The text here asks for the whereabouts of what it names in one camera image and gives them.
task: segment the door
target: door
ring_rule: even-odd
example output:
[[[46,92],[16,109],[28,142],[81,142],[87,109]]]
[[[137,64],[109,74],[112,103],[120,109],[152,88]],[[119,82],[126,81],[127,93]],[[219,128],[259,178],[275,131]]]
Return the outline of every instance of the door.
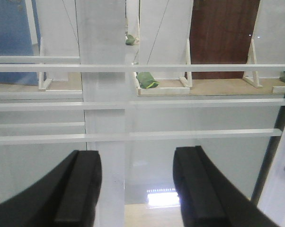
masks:
[[[195,0],[192,64],[245,64],[259,0]],[[242,78],[243,72],[193,72],[194,79]]]
[[[33,55],[25,0],[0,0],[0,55]],[[0,72],[0,83],[38,85],[34,72]]]

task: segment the white partition wall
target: white partition wall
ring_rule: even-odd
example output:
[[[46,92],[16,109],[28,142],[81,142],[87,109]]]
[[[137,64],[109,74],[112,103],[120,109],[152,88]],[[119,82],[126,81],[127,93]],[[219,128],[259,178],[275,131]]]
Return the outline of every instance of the white partition wall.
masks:
[[[140,10],[139,64],[185,64],[193,0],[143,0]],[[155,72],[178,79],[182,72]]]
[[[285,64],[285,0],[261,0],[253,39],[258,64]],[[278,78],[279,71],[259,72],[263,78]]]
[[[125,63],[125,1],[77,0],[81,64]],[[125,73],[82,73],[84,101],[118,101],[125,96]],[[125,132],[125,110],[85,111],[86,133]],[[124,226],[125,142],[90,142],[100,152],[102,187],[96,227]]]
[[[78,56],[74,0],[36,0],[36,8],[45,56]],[[68,80],[66,72],[48,72],[47,76],[56,81]]]
[[[138,36],[139,0],[126,0],[128,34]]]

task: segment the green bag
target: green bag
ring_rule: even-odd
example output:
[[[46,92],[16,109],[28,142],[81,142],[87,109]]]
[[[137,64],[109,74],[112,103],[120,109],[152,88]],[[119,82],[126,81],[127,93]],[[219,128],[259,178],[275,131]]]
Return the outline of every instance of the green bag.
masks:
[[[141,88],[148,89],[148,88],[157,87],[159,85],[159,82],[156,81],[151,75],[151,73],[149,72],[138,73],[138,75],[136,76],[136,79],[138,79],[138,82]]]
[[[126,44],[126,45],[130,45],[130,46],[133,46],[135,40],[136,40],[136,39],[135,39],[132,35],[127,35],[127,39],[126,39],[126,41],[125,41],[125,44]]]

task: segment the wire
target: wire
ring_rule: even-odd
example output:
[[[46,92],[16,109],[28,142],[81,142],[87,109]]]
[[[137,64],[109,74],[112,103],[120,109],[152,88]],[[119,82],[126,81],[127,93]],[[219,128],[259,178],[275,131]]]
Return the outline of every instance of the wire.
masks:
[[[135,57],[134,57],[134,59],[133,59],[132,62],[135,62],[135,59],[136,59],[136,57],[137,57],[137,55],[138,55],[138,52],[139,52],[139,49],[137,50],[137,52],[136,52],[136,54],[135,54]]]
[[[75,36],[76,42],[77,42],[77,44],[79,44],[79,41],[78,41],[77,36],[76,36],[76,34],[75,34],[75,31],[74,31],[74,27],[73,27],[73,25],[72,25],[72,22],[71,22],[70,16],[69,16],[68,11],[67,11],[67,8],[66,8],[65,2],[64,2],[63,0],[62,0],[62,3],[63,3],[63,6],[65,7],[65,11],[66,11],[66,13],[67,13],[67,16],[68,16],[68,19],[69,19],[70,25],[71,25],[71,27],[72,27],[72,30],[73,30],[73,33],[74,33],[74,36]]]
[[[166,11],[167,11],[167,7],[168,7],[168,4],[169,4],[169,1],[170,1],[170,0],[167,1],[167,5],[166,5],[166,8],[165,8],[165,11],[163,12],[163,15],[162,15],[162,18],[161,18],[161,22],[160,22],[160,26],[161,26],[161,24],[162,24],[163,17],[165,16],[165,13],[166,13]],[[157,33],[156,33],[156,36],[155,36],[155,39],[154,39],[154,43],[153,43],[153,46],[152,46],[152,49],[151,49],[151,52],[150,52],[150,55],[149,55],[147,64],[149,63],[149,60],[150,60],[150,58],[151,58],[151,54],[152,54],[152,51],[153,51],[153,49],[154,49],[154,45],[155,45],[155,42],[156,42],[156,39],[157,39],[157,35],[158,35],[158,32],[160,31],[160,26],[158,27],[158,30],[157,30]]]

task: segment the blue panel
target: blue panel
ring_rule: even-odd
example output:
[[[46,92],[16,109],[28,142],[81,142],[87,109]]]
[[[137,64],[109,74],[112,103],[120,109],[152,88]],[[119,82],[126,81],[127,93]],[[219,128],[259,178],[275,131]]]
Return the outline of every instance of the blue panel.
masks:
[[[25,0],[0,0],[0,55],[33,55]],[[0,83],[38,85],[34,72],[3,72]]]

